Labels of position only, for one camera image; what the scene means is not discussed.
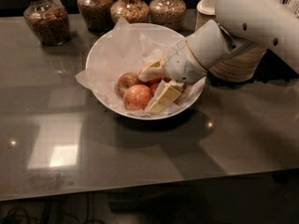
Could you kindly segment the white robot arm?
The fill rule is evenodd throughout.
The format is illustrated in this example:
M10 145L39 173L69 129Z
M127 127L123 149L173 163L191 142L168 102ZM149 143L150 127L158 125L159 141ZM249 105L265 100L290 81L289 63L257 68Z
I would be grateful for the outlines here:
M299 18L278 0L217 0L216 19L166 51L157 67L145 68L139 78L168 77L147 110L158 114L181 95L176 86L194 84L218 62L255 45L272 50L293 70L299 66Z

